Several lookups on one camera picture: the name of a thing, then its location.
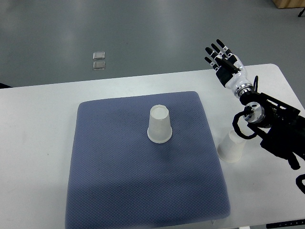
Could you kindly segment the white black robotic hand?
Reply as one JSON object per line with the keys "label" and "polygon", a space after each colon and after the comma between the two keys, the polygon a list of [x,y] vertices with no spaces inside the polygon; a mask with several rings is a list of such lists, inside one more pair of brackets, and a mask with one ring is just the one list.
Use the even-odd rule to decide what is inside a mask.
{"label": "white black robotic hand", "polygon": [[245,66],[221,40],[206,47],[208,56],[204,59],[215,70],[221,85],[232,91],[235,97],[254,89],[253,84],[247,78]]}

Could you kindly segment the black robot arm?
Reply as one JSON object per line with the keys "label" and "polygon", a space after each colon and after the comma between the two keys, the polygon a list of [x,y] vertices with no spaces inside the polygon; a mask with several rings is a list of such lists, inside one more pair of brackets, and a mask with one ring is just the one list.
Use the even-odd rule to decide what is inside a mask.
{"label": "black robot arm", "polygon": [[276,157],[286,160],[293,170],[305,158],[305,118],[300,110],[251,86],[243,89],[239,100],[244,110],[234,116],[233,128],[243,139],[259,136],[260,146]]}

